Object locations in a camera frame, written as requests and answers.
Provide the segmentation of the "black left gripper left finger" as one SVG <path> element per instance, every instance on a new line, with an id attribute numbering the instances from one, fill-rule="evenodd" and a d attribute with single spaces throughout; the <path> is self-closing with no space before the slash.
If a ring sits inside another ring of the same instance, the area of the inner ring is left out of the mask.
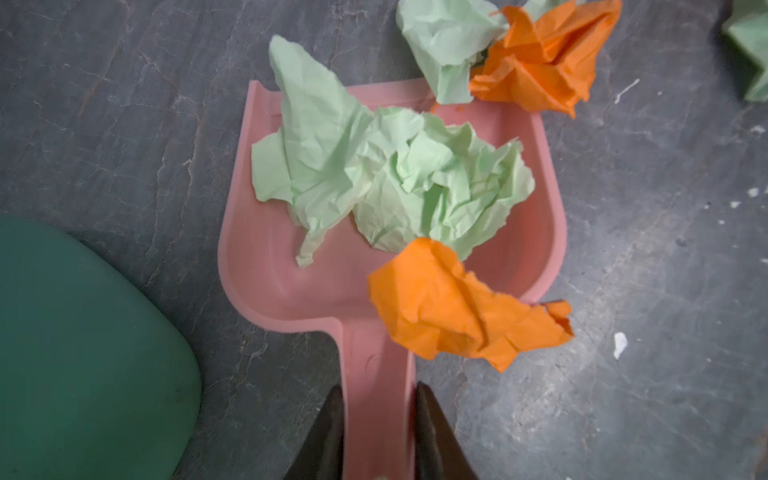
<path id="1" fill-rule="evenodd" d="M 340 480 L 343 477 L 344 400 L 340 385 L 326 396 L 284 480 Z"/>

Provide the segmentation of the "pink plastic dustpan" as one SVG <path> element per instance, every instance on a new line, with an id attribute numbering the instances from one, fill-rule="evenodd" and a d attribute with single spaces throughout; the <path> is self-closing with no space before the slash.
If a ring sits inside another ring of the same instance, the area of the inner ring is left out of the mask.
<path id="1" fill-rule="evenodd" d="M 495 236 L 460 260 L 435 240 L 393 254 L 373 248 L 344 218 L 313 263 L 296 256 L 304 232 L 285 202 L 255 195 L 253 145 L 282 123 L 282 95 L 252 81 L 218 246 L 219 276 L 237 311 L 263 329 L 320 331 L 335 341 L 341 383 L 333 389 L 299 457 L 297 479 L 415 479 L 427 461 L 435 476 L 468 478 L 432 394 L 415 381 L 417 357 L 458 353 L 508 365 L 500 348 L 559 344 L 562 305 L 540 300 L 566 250 L 566 221 L 541 116 L 510 103 L 443 106 L 438 116 L 494 146 L 519 140 L 535 181 Z"/>

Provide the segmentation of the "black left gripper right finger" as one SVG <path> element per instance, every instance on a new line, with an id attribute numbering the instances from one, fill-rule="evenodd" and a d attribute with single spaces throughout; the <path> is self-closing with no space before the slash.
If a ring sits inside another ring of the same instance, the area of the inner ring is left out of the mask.
<path id="1" fill-rule="evenodd" d="M 477 480 L 433 390 L 419 382 L 415 391 L 416 478 Z"/>

